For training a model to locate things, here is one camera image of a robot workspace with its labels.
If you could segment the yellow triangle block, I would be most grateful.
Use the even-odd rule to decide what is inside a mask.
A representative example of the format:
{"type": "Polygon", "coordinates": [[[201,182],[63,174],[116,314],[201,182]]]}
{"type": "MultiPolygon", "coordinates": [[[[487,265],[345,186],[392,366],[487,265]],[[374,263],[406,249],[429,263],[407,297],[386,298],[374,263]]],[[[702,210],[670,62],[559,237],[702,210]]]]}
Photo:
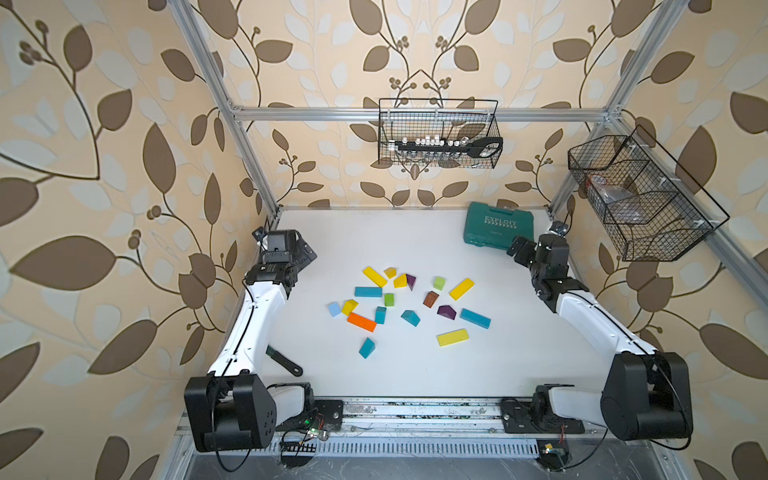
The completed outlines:
{"type": "Polygon", "coordinates": [[[342,314],[344,316],[349,316],[354,312],[357,306],[358,306],[358,302],[356,300],[354,299],[347,300],[343,305],[342,314]]]}
{"type": "Polygon", "coordinates": [[[407,280],[407,275],[406,274],[401,274],[400,276],[398,276],[397,278],[394,279],[393,286],[396,289],[404,288],[407,285],[408,285],[408,280],[407,280]]]}

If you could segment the long yellow block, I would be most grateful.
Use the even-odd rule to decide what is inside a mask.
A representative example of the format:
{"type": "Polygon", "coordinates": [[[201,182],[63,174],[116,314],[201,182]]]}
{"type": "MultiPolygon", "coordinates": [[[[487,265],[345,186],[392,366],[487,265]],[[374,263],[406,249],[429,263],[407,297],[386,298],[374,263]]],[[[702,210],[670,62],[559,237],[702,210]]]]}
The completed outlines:
{"type": "Polygon", "coordinates": [[[459,300],[462,296],[468,293],[474,285],[475,283],[473,280],[465,278],[449,292],[449,295],[453,300],[459,300]]]}
{"type": "Polygon", "coordinates": [[[440,347],[448,347],[469,340],[469,333],[466,329],[458,329],[451,332],[439,334],[437,342],[440,347]]]}
{"type": "Polygon", "coordinates": [[[388,279],[372,267],[366,267],[363,270],[363,274],[379,288],[383,288],[388,284],[388,279]]]}

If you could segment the teal triangle block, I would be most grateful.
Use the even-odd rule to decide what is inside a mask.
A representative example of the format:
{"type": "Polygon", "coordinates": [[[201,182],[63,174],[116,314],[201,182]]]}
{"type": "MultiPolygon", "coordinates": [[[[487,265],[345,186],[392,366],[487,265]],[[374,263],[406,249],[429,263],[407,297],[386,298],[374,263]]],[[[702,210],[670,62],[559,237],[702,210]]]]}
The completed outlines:
{"type": "Polygon", "coordinates": [[[403,319],[404,319],[406,322],[408,322],[410,325],[412,325],[412,326],[414,326],[414,327],[418,326],[418,325],[419,325],[419,323],[420,323],[420,321],[421,321],[420,317],[419,317],[419,316],[417,315],[417,313],[416,313],[415,311],[413,311],[413,310],[405,310],[405,311],[404,311],[404,312],[401,314],[401,317],[402,317],[402,318],[403,318],[403,319]]]}
{"type": "Polygon", "coordinates": [[[366,338],[359,349],[359,354],[362,358],[368,359],[370,355],[375,351],[376,344],[371,338],[366,338]]]}

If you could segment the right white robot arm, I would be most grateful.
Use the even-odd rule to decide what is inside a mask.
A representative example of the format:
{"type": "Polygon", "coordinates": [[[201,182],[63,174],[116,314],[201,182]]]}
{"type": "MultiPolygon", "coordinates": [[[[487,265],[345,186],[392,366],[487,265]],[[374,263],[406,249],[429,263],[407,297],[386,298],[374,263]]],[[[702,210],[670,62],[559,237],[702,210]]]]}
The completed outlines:
{"type": "Polygon", "coordinates": [[[569,246],[552,231],[533,241],[514,238],[507,251],[527,268],[537,297],[574,327],[607,364],[601,390],[538,386],[537,420],[573,419],[600,425],[624,441],[689,440],[693,415],[689,369],[674,352],[657,349],[631,332],[568,273],[569,246]]]}

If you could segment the green plastic tool case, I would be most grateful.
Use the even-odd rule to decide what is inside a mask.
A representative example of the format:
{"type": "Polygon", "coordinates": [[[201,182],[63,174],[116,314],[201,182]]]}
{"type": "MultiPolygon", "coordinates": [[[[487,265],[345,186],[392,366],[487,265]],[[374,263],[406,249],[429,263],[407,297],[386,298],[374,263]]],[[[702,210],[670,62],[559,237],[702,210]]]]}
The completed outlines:
{"type": "Polygon", "coordinates": [[[478,247],[507,250],[518,236],[533,239],[533,214],[472,202],[467,209],[463,230],[465,243],[478,247]]]}

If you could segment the light blue cube block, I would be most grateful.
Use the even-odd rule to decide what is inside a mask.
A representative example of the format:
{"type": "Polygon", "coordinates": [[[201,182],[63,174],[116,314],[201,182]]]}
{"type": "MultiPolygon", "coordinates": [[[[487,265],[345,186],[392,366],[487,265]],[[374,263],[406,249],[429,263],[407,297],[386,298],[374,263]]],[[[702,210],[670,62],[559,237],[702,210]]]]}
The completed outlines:
{"type": "Polygon", "coordinates": [[[329,313],[332,317],[337,317],[341,314],[341,308],[338,303],[333,302],[328,305],[329,313]]]}

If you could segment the long teal block upper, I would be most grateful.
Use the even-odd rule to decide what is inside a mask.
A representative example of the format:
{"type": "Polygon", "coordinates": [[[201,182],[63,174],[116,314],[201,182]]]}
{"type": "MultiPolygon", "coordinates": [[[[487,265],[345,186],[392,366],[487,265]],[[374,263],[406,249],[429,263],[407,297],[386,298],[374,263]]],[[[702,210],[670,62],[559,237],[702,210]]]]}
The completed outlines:
{"type": "Polygon", "coordinates": [[[354,289],[354,296],[359,298],[381,298],[383,289],[381,287],[362,287],[354,289]]]}

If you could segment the long teal block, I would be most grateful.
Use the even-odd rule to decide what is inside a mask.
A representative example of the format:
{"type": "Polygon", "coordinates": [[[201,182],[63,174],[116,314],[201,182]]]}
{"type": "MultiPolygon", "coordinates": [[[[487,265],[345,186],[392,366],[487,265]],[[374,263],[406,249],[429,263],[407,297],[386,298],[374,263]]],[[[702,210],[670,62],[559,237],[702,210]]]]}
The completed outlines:
{"type": "Polygon", "coordinates": [[[483,329],[488,329],[491,324],[490,318],[469,309],[462,309],[460,318],[483,329]]]}
{"type": "Polygon", "coordinates": [[[383,289],[381,287],[362,287],[354,289],[354,296],[359,298],[381,298],[383,289]]]}

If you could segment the plastic bag in basket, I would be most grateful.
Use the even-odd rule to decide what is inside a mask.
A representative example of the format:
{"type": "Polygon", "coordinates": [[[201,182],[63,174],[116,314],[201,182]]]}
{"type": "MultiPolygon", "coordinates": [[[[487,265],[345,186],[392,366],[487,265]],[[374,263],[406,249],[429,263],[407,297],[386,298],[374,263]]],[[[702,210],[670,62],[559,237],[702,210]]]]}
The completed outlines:
{"type": "Polygon", "coordinates": [[[600,213],[609,223],[642,224],[645,216],[640,197],[627,188],[610,185],[601,175],[591,175],[590,186],[600,199],[600,213]]]}

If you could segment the long teal block right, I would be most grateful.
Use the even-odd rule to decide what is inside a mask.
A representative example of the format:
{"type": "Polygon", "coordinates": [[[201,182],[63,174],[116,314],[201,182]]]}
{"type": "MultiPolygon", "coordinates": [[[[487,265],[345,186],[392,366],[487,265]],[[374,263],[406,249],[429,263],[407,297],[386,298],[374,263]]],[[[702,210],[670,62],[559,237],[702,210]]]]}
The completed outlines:
{"type": "Polygon", "coordinates": [[[490,318],[469,309],[462,309],[460,318],[483,329],[488,329],[491,324],[490,318]]]}

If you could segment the orange long block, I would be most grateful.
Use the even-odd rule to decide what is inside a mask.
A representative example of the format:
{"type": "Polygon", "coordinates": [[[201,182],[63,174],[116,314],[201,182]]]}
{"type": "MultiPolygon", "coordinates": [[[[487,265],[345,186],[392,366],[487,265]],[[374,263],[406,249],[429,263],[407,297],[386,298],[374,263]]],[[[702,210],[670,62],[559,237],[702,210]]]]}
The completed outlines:
{"type": "Polygon", "coordinates": [[[347,321],[350,324],[352,324],[354,326],[357,326],[357,327],[359,327],[359,328],[361,328],[363,330],[366,330],[368,332],[374,332],[376,327],[377,327],[377,323],[374,320],[370,320],[370,319],[368,319],[366,317],[363,317],[361,315],[358,315],[356,313],[351,313],[347,317],[347,321]]]}

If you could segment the purple triangle block lower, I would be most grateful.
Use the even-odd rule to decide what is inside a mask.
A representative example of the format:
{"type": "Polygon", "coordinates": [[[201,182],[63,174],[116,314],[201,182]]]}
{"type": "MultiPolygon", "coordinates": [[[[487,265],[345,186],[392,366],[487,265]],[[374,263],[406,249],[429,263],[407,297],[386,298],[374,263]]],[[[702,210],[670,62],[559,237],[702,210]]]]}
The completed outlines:
{"type": "Polygon", "coordinates": [[[456,318],[456,311],[455,309],[450,305],[441,305],[438,307],[437,313],[450,320],[454,320],[456,318]]]}

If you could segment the dark green hand tool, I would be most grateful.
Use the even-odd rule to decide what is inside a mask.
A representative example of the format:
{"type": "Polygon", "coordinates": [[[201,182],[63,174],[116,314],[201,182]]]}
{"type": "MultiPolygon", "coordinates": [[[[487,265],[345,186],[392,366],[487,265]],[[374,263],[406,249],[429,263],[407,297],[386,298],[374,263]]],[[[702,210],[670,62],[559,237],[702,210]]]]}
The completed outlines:
{"type": "Polygon", "coordinates": [[[266,354],[270,359],[272,359],[275,363],[280,365],[294,377],[301,377],[303,375],[303,368],[301,366],[287,358],[272,346],[267,346],[266,354]]]}

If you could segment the brown wooden block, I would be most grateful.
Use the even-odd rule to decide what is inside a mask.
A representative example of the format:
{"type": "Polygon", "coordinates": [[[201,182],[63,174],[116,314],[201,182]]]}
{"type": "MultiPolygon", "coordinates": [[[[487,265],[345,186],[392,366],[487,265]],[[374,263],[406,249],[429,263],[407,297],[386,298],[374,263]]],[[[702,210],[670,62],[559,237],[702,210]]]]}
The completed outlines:
{"type": "Polygon", "coordinates": [[[437,299],[439,298],[439,294],[435,291],[430,291],[426,294],[423,304],[427,308],[432,308],[434,304],[436,303],[437,299]]]}

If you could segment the socket rail with sockets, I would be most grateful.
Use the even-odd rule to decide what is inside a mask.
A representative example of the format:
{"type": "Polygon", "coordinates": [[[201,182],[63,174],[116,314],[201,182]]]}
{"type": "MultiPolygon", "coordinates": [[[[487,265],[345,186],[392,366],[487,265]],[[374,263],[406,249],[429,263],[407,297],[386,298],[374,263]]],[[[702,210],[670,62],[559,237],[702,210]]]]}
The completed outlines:
{"type": "Polygon", "coordinates": [[[459,140],[416,139],[411,142],[387,141],[382,145],[383,152],[405,157],[406,159],[472,158],[490,159],[503,150],[501,137],[481,137],[470,141],[466,137],[459,140]]]}

